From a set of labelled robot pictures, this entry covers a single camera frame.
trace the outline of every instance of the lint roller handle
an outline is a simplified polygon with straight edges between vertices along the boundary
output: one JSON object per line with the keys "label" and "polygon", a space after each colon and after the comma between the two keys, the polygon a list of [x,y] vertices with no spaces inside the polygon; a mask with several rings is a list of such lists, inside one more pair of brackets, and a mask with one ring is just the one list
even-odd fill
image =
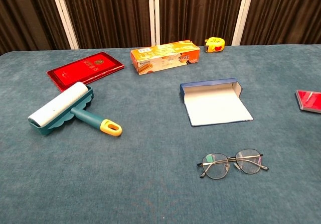
{"label": "lint roller handle", "polygon": [[88,111],[85,111],[83,109],[78,109],[73,107],[70,112],[76,116],[76,118],[82,120],[83,122],[91,125],[92,127],[95,127],[102,132],[113,135],[113,136],[120,136],[122,133],[121,126],[114,123],[113,121],[104,119],[101,116],[92,114]]}

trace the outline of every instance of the open white box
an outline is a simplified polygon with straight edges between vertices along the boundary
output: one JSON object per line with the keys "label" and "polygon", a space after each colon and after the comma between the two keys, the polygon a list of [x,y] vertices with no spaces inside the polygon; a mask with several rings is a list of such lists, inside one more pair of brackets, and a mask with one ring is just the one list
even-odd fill
{"label": "open white box", "polygon": [[235,78],[182,83],[180,89],[192,126],[253,120]]}

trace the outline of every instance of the tape measure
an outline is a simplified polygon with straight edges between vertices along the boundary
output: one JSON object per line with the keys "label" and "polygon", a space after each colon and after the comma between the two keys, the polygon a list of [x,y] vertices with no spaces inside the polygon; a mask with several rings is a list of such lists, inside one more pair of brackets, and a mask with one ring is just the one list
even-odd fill
{"label": "tape measure", "polygon": [[225,41],[222,38],[210,37],[205,40],[205,52],[220,52],[225,47]]}

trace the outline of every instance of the curtain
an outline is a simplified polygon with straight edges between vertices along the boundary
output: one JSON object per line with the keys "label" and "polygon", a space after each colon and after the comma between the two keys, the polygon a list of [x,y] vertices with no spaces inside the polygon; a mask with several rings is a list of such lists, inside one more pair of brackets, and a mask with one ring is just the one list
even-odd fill
{"label": "curtain", "polygon": [[148,0],[65,0],[80,48],[150,46]]}
{"label": "curtain", "polygon": [[321,0],[252,0],[241,45],[321,44]]}
{"label": "curtain", "polygon": [[231,45],[241,0],[159,0],[162,44],[220,37]]}
{"label": "curtain", "polygon": [[54,0],[0,0],[0,54],[68,49]]}

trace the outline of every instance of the orange cardboard box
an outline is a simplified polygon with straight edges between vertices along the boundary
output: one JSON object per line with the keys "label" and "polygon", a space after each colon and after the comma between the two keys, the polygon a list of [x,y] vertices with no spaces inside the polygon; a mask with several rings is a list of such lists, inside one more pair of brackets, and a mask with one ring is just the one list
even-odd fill
{"label": "orange cardboard box", "polygon": [[199,55],[200,48],[190,40],[135,49],[130,52],[139,75],[196,63]]}

